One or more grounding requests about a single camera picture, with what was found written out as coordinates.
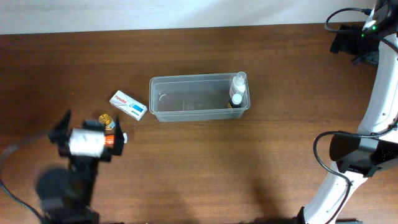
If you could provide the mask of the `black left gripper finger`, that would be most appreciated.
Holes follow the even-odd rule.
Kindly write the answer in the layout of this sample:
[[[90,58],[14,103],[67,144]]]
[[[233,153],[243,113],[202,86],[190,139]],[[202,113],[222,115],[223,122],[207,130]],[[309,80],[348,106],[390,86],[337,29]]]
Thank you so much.
[[[72,115],[71,109],[68,109],[63,118],[55,127],[49,132],[48,137],[53,144],[65,144],[68,137],[70,118]]]
[[[111,149],[111,153],[114,156],[121,156],[124,148],[124,136],[120,126],[119,117],[115,120],[115,132],[114,132],[114,143]]]

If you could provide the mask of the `orange effervescent tablet tube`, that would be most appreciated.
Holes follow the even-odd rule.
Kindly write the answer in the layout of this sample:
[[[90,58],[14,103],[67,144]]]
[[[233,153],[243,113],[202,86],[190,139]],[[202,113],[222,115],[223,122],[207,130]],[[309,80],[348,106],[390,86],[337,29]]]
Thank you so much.
[[[123,133],[123,138],[124,138],[124,144],[128,142],[128,138],[127,138],[127,134]],[[115,142],[115,135],[113,134],[107,134],[105,136],[105,141],[104,141],[104,145],[105,146],[112,146]]]

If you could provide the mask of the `gold-lidded small jar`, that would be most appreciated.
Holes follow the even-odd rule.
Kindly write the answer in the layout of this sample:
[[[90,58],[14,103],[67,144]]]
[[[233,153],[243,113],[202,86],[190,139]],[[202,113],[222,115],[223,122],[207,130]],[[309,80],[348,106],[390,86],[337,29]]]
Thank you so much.
[[[115,127],[115,122],[113,118],[108,114],[102,114],[98,118],[100,123],[103,123],[105,126],[105,130],[110,131]]]

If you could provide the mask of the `white Panadol medicine box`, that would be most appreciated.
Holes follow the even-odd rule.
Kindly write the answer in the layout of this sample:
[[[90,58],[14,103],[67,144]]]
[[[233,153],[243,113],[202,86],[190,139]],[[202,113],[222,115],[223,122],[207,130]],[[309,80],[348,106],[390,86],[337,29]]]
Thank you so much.
[[[136,119],[137,121],[140,121],[147,111],[147,107],[145,105],[136,101],[135,99],[131,98],[120,90],[118,90],[111,97],[109,102],[119,110]]]

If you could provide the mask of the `dark bottle with white cap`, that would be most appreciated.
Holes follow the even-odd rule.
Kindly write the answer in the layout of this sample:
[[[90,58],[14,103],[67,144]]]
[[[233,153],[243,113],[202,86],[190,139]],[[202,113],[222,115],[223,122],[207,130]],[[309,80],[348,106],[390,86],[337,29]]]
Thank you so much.
[[[228,108],[240,108],[242,100],[243,98],[239,93],[234,94],[228,101]]]

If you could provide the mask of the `white spray bottle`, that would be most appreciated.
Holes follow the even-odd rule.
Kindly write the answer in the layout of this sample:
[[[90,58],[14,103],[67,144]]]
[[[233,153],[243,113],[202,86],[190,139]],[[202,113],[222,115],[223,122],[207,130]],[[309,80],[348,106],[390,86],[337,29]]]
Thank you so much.
[[[229,96],[232,98],[235,94],[241,96],[244,95],[246,91],[246,73],[238,72],[232,76],[229,88]]]

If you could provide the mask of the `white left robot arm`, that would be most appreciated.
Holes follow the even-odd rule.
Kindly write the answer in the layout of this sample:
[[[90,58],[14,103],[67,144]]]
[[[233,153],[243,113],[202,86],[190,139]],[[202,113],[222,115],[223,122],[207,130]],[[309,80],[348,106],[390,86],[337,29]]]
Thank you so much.
[[[48,134],[58,146],[60,157],[69,160],[68,167],[55,167],[38,179],[35,191],[44,212],[42,223],[99,223],[100,214],[91,208],[100,162],[121,156],[126,142],[119,118],[115,119],[114,143],[105,144],[105,125],[85,120],[82,127],[70,128],[71,111]]]

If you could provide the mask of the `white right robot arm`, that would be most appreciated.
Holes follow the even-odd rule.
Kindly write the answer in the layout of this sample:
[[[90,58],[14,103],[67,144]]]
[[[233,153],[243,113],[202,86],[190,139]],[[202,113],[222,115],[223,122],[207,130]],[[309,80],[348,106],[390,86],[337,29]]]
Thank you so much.
[[[353,193],[377,171],[397,166],[397,24],[342,25],[330,48],[355,55],[354,62],[378,55],[371,99],[358,132],[327,131],[331,164],[314,199],[302,207],[297,223],[336,223]]]

